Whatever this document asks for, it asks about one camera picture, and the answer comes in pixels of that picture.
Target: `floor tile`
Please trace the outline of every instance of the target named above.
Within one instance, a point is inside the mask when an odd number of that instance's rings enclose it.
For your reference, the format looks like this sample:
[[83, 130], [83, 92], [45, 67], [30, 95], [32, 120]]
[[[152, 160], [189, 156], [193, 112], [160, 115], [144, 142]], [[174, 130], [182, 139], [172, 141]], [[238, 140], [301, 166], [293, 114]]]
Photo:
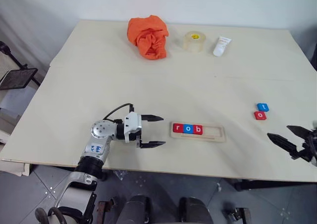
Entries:
[[0, 223], [19, 223], [44, 199], [47, 192], [33, 172], [30, 176], [22, 177], [0, 173]]
[[162, 187], [175, 205], [182, 197], [195, 197], [208, 204], [220, 178], [183, 174], [151, 173], [150, 179]]
[[105, 181], [101, 181], [97, 185], [97, 189], [95, 190], [97, 195], [95, 201], [95, 210], [93, 213], [94, 221], [93, 224], [97, 223], [97, 208], [99, 201], [109, 201], [111, 198], [116, 198], [118, 205], [112, 208], [111, 212], [105, 213], [105, 221], [107, 224], [115, 224], [121, 210], [123, 209], [124, 204], [128, 199], [132, 197], [129, 189], [123, 184], [121, 180], [112, 172], [108, 172], [108, 177]]
[[221, 192], [215, 193], [208, 205], [215, 224], [227, 224], [228, 220], [223, 215], [223, 210], [238, 207], [250, 209], [253, 223], [282, 224], [281, 212], [271, 203], [249, 191], [237, 192], [224, 179], [221, 180], [220, 185]]
[[287, 208], [289, 217], [301, 224], [317, 223], [317, 185], [294, 187]]
[[295, 220], [293, 220], [291, 218], [284, 218], [283, 224], [304, 224], [304, 223], [298, 223], [298, 222], [296, 222]]
[[37, 166], [33, 171], [50, 191], [70, 174], [70, 171], [51, 166]]
[[58, 198], [61, 191], [64, 189], [66, 182], [67, 182], [68, 175], [53, 189], [51, 194], [53, 197]]
[[55, 204], [55, 198], [52, 195], [47, 195], [44, 200], [37, 206], [35, 207], [29, 215], [22, 220], [20, 224], [36, 224], [38, 221], [35, 218], [35, 210], [37, 208], [43, 208], [45, 212], [47, 213], [51, 207], [53, 207]]
[[[167, 175], [169, 179], [166, 182], [170, 181], [172, 176]], [[180, 183], [180, 178], [181, 175], [175, 177], [173, 182]], [[151, 199], [152, 222], [174, 222], [177, 220], [177, 205], [181, 195], [179, 192], [173, 193], [171, 187], [162, 183], [164, 183], [164, 175], [152, 172], [129, 172], [122, 181], [131, 196], [143, 194]]]
[[280, 210], [283, 210], [283, 208], [286, 210], [291, 198], [292, 190], [293, 187], [279, 187], [254, 189], [249, 192], [264, 198]]

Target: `blue letter block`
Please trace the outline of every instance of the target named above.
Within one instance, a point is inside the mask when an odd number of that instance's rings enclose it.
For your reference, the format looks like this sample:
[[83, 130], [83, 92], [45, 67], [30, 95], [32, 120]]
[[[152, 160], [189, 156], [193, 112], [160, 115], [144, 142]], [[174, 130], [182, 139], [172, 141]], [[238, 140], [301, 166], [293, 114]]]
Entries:
[[257, 104], [257, 106], [259, 111], [263, 111], [263, 112], [269, 111], [267, 104]]
[[188, 134], [194, 134], [194, 126], [193, 125], [188, 125], [188, 124], [184, 124], [184, 133], [188, 133]]

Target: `orange cloth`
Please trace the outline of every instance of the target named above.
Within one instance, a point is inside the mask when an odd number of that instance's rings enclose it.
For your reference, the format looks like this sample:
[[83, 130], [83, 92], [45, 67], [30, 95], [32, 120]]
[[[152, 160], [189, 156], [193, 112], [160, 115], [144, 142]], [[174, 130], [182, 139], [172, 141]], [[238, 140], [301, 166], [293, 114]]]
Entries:
[[166, 24], [157, 16], [131, 18], [127, 33], [129, 41], [139, 48], [146, 59], [166, 57], [165, 36], [168, 36]]

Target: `red block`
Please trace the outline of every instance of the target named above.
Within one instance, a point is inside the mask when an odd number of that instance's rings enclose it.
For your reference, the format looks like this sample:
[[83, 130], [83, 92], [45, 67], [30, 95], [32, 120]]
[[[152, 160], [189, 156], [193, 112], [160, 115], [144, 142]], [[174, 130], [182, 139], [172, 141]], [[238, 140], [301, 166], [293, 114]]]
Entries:
[[203, 134], [203, 126], [194, 125], [194, 134], [202, 135]]
[[183, 133], [184, 132], [184, 124], [174, 123], [173, 132]]
[[254, 112], [254, 116], [256, 117], [256, 120], [266, 120], [265, 112]]

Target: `tape roll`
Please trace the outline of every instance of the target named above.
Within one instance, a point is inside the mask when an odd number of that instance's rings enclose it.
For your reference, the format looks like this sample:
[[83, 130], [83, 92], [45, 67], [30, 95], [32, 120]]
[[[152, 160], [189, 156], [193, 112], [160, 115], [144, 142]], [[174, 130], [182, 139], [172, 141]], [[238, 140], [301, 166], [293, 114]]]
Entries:
[[198, 31], [186, 33], [183, 42], [183, 48], [189, 52], [201, 52], [204, 47], [206, 36]]

